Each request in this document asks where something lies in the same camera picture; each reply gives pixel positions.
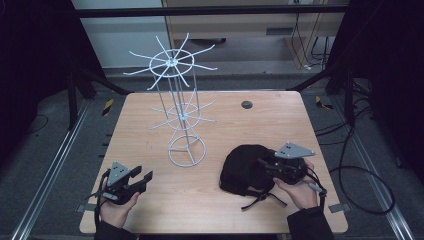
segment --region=strap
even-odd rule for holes
[[[310,178],[311,178],[312,180],[314,180],[314,182],[318,185],[318,187],[317,187],[315,184],[313,184],[313,183],[309,183],[309,186],[310,186],[311,188],[313,188],[315,191],[317,191],[317,192],[318,192],[318,195],[319,195],[319,206],[320,206],[321,210],[323,210],[323,211],[324,211],[325,197],[327,197],[327,189],[325,189],[325,188],[321,185],[321,183],[320,183],[320,181],[318,180],[318,178],[316,178],[316,177],[312,176],[312,174],[310,174],[310,173],[306,173],[306,176],[310,177]]]
[[[249,209],[250,207],[252,207],[253,205],[255,205],[257,202],[265,200],[268,196],[273,196],[273,197],[274,197],[274,198],[276,198],[278,201],[280,201],[280,203],[281,203],[281,204],[283,204],[283,206],[284,206],[284,207],[286,207],[286,206],[287,206],[287,203],[285,203],[284,201],[282,201],[281,199],[279,199],[279,198],[278,198],[277,196],[275,196],[274,194],[267,192],[267,193],[260,194],[260,195],[259,195],[259,196],[255,199],[255,201],[253,201],[251,204],[249,204],[249,205],[247,205],[247,206],[242,207],[242,208],[241,208],[241,210],[242,210],[242,211],[246,211],[247,209]]]

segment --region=black fabric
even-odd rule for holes
[[[125,229],[119,229],[115,226],[101,221],[97,226],[94,240],[135,240],[137,236]]]
[[[293,240],[334,239],[327,219],[320,207],[302,209],[287,217]]]
[[[259,164],[258,158],[268,159],[275,151],[261,145],[240,145],[233,149],[222,167],[219,187],[227,192],[241,196],[259,197],[269,192],[275,185]],[[250,191],[253,187],[261,192]]]

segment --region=table top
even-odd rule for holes
[[[165,105],[170,106],[169,96],[162,93]],[[142,166],[142,173],[130,179],[130,183],[153,171],[147,191],[140,195],[128,216],[124,226],[127,230],[162,234],[289,232],[286,218],[298,209],[277,186],[271,193],[288,203],[287,207],[268,198],[247,211],[241,211],[241,207],[252,203],[253,197],[219,188],[222,166],[231,150],[242,144],[260,144],[278,150],[288,141],[316,152],[307,158],[328,190],[324,213],[333,232],[347,230],[344,213],[328,210],[327,206],[339,203],[339,199],[298,92],[199,92],[198,96],[202,118],[216,121],[200,121],[195,126],[205,143],[206,154],[203,161],[188,168],[175,165],[169,158],[174,129],[167,124],[151,129],[166,122],[165,114],[154,110],[163,109],[159,94],[127,96],[93,187],[95,192],[101,174],[114,161],[131,169]],[[243,108],[243,101],[250,101],[253,107]],[[95,203],[95,199],[91,198],[90,202]],[[84,213],[80,230],[95,232],[93,212]]]

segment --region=white wire rack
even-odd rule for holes
[[[156,37],[163,51],[156,54],[154,57],[143,56],[130,51],[130,53],[136,57],[150,59],[149,68],[132,73],[124,73],[125,75],[134,75],[146,71],[153,73],[155,81],[147,90],[157,90],[163,109],[154,107],[150,108],[164,113],[166,121],[162,124],[151,127],[151,129],[153,130],[161,126],[168,125],[174,130],[174,133],[169,140],[168,154],[171,161],[180,167],[195,166],[200,163],[206,155],[206,144],[196,133],[194,129],[195,126],[200,121],[216,122],[216,120],[202,117],[201,110],[212,105],[214,101],[204,106],[200,106],[196,74],[194,71],[195,67],[207,70],[216,70],[216,68],[209,68],[195,64],[194,58],[197,54],[211,50],[215,47],[215,45],[195,53],[190,53],[183,49],[188,38],[189,34],[187,34],[179,49],[166,50],[159,38]],[[187,83],[186,78],[184,78],[184,75],[189,72],[192,73],[194,85],[191,92],[183,91],[184,86],[186,89],[190,89],[190,85]],[[168,80],[170,89],[169,94],[172,99],[170,106],[167,106],[169,103],[164,101],[162,91],[159,89],[158,83],[162,79]]]

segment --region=gray carpet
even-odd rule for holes
[[[285,77],[287,81],[282,81],[278,80],[278,76],[269,77],[271,79],[264,81],[263,78],[258,80],[257,76],[252,78],[244,76],[240,77],[239,83],[237,78],[234,82],[222,77],[205,78],[202,79],[202,86],[205,90],[260,89],[258,86],[269,86],[266,89],[282,89],[288,87],[287,83],[291,85],[300,81],[296,78],[287,80],[288,77]],[[142,91],[145,89],[143,85],[151,84],[143,80],[119,83],[124,88],[136,91]],[[48,239],[46,236],[56,236],[58,239],[66,239],[66,236],[71,236],[70,238],[73,236],[75,239],[87,237],[79,231],[82,215],[74,210],[77,204],[83,202],[84,197],[90,194],[92,186],[96,184],[95,178],[102,162],[102,157],[99,155],[105,154],[107,149],[103,143],[108,142],[107,135],[113,132],[125,100],[124,96],[119,96],[104,87],[96,86],[96,88],[98,95],[95,100],[90,101],[87,117],[78,137],[31,231],[34,237],[44,236],[44,239]],[[320,93],[322,89],[309,89],[309,91]],[[66,97],[66,92],[61,92],[40,104],[39,114],[48,118],[47,125],[39,131],[28,134],[13,155],[12,164],[7,171],[1,173],[0,232],[2,236],[11,234],[17,226],[64,138],[68,124]],[[114,99],[114,104],[109,115],[103,117],[101,113],[104,104],[110,98]],[[314,94],[303,94],[303,99],[316,130],[341,122],[336,110],[316,106]],[[43,126],[46,117],[42,115],[34,121],[32,130]],[[358,119],[357,125],[356,131],[363,136],[379,173],[393,189],[399,208],[416,239],[424,239],[424,230],[421,228],[424,225],[424,218],[420,208],[424,200],[422,185],[410,170],[396,167],[390,147],[379,131],[377,123],[370,120],[369,115]],[[318,139],[323,144],[340,142],[345,139],[346,134],[346,130],[340,129]],[[329,169],[338,166],[342,144],[322,145],[321,148]],[[346,149],[344,164],[360,166],[351,144],[348,144]],[[332,177],[341,201],[347,203],[340,192],[337,173],[333,173]],[[366,174],[345,171],[343,183],[349,196],[361,206],[381,210]],[[337,239],[396,239],[385,216],[366,214],[354,208],[346,213],[346,217],[349,230],[337,236]]]
[[[190,41],[187,48],[196,52],[213,44],[212,41]],[[218,44],[214,54],[198,55],[198,64],[218,67],[219,72],[196,72],[199,90],[282,90],[296,86],[308,79],[319,69],[293,70],[293,61],[287,58],[289,53],[279,39],[253,39],[246,42],[228,40]],[[147,75],[142,77],[123,77],[122,69],[105,72],[115,84],[136,92],[146,91],[153,83]],[[315,130],[319,130],[342,121],[337,110],[318,107],[315,96],[324,94],[323,79],[302,93],[306,109]],[[119,117],[125,96],[119,96],[111,90],[93,84],[98,92],[95,100],[89,100],[87,116],[82,123],[77,138],[66,161],[51,189],[51,192],[35,222],[31,238],[33,239],[90,239],[79,231],[82,214],[75,212],[76,206],[84,202],[89,195],[105,154],[109,134]],[[165,90],[167,84],[161,84]],[[114,99],[108,116],[101,115],[106,101]],[[79,96],[79,106],[83,100]],[[67,134],[69,124],[68,101],[66,91],[44,99],[39,104],[39,116],[29,129],[29,134],[21,141],[11,156],[11,164],[0,172],[0,239],[9,239],[27,207],[43,181],[45,173],[54,159]],[[367,104],[358,103],[358,111]],[[382,134],[377,122],[369,114],[357,119],[355,132],[366,146],[367,153],[375,164],[379,175],[392,188],[403,217],[407,221],[415,239],[424,239],[424,188],[418,178],[408,168],[398,168],[390,145]],[[346,128],[318,137],[321,150],[329,169],[338,166],[342,154],[342,144],[332,144],[345,140]],[[343,158],[344,165],[360,166],[360,158],[352,141],[349,141]],[[338,173],[332,173],[339,198],[348,203],[341,192]],[[369,175],[362,172],[345,170],[342,172],[343,185],[348,195],[360,206],[381,210],[374,190],[369,183]],[[353,207],[346,212],[349,229],[337,235],[337,239],[398,239],[386,216],[367,214]]]

